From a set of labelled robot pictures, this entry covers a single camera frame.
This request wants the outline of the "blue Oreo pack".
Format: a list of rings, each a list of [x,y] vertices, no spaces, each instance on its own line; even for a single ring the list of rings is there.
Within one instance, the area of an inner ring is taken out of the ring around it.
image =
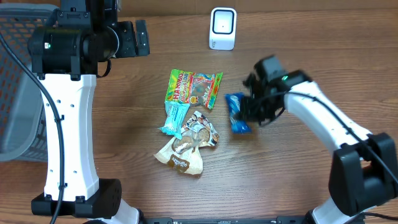
[[[244,93],[242,92],[228,93],[224,96],[228,105],[229,120],[233,134],[247,134],[252,131],[245,121],[243,121],[241,118],[238,118],[238,114],[241,111],[240,104],[243,96]]]

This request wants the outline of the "green Haribo candy bag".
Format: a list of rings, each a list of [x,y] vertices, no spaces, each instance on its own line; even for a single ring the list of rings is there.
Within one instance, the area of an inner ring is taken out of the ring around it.
[[[195,73],[173,69],[165,95],[166,101],[204,106],[212,110],[216,101],[223,73]]]

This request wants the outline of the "light teal snack bar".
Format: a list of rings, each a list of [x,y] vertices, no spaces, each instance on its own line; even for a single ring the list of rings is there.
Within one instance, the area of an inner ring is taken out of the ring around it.
[[[177,139],[182,138],[182,123],[189,110],[188,103],[179,103],[175,101],[165,101],[165,111],[167,117],[164,125],[159,128],[167,135],[173,135]]]

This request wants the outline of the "beige cookie bag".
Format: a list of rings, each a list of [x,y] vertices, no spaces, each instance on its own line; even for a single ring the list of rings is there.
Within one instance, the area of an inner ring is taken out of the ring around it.
[[[200,175],[203,172],[203,159],[199,148],[215,147],[220,135],[199,111],[192,114],[181,131],[181,139],[173,137],[154,157],[177,172]]]

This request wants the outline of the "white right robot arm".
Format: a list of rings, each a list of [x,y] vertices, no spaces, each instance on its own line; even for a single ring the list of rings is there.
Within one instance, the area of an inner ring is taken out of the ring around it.
[[[370,209],[397,198],[397,153],[386,133],[373,134],[335,106],[304,71],[284,70],[274,55],[258,61],[243,81],[250,94],[238,120],[269,124],[284,111],[300,119],[331,157],[329,199],[302,223],[363,223]]]

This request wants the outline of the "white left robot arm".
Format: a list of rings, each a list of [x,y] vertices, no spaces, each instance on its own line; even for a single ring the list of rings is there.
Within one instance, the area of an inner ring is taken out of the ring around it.
[[[120,8],[118,0],[62,1],[28,41],[48,153],[44,191],[31,202],[34,215],[70,215],[87,223],[143,221],[142,212],[123,200],[118,179],[98,177],[93,156],[98,64],[150,52],[146,22],[118,21]]]

